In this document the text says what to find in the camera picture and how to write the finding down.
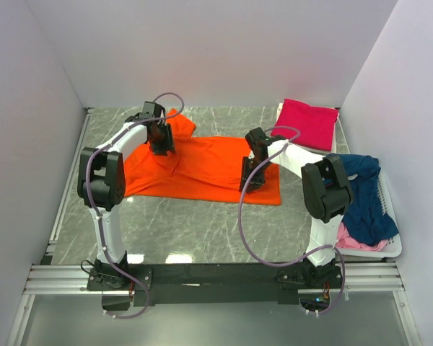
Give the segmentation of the orange t-shirt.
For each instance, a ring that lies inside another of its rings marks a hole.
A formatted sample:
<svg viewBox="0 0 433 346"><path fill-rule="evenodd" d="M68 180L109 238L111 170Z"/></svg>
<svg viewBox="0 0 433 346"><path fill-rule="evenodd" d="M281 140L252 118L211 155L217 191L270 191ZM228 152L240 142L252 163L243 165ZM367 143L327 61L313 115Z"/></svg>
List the orange t-shirt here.
<svg viewBox="0 0 433 346"><path fill-rule="evenodd" d="M175 153L156 156L141 144L124 163L125 196L153 196L238 203L242 159L250 149L245 139L194 137L196 124L184 115L167 120Z"/></svg>

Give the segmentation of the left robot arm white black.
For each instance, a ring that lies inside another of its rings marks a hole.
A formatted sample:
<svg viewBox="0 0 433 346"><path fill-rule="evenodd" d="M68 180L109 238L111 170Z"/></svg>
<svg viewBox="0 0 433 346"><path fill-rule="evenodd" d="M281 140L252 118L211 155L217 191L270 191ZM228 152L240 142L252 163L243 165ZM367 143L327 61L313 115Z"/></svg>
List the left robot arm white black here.
<svg viewBox="0 0 433 346"><path fill-rule="evenodd" d="M154 155L175 151L165 108L145 102L142 111L128 117L112 138L94 148L85 147L79 157L77 194L89 208L95 226L97 256L90 275L109 288L125 288L133 277L120 230L119 205L126 194L125 160L142 144Z"/></svg>

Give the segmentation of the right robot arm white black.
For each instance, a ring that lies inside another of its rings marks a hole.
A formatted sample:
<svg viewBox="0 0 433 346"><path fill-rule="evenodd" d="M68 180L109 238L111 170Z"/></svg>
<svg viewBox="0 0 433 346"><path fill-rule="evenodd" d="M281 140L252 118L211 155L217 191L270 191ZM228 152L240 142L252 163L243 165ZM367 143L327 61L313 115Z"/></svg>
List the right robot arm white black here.
<svg viewBox="0 0 433 346"><path fill-rule="evenodd" d="M341 158L336 154L321 156L299 147L294 144L299 136L298 130L291 138L268 136L262 128L245 135L250 155L242 160L240 201L245 200L247 193L265 185L265 172L271 164L297 175L302 181L305 207L312 218L306 252L291 262L274 263L260 258L247 241L243 245L259 263L298 269L301 282L317 288L327 280L344 276L336 264L339 255L336 238L340 223L354 201L354 193Z"/></svg>

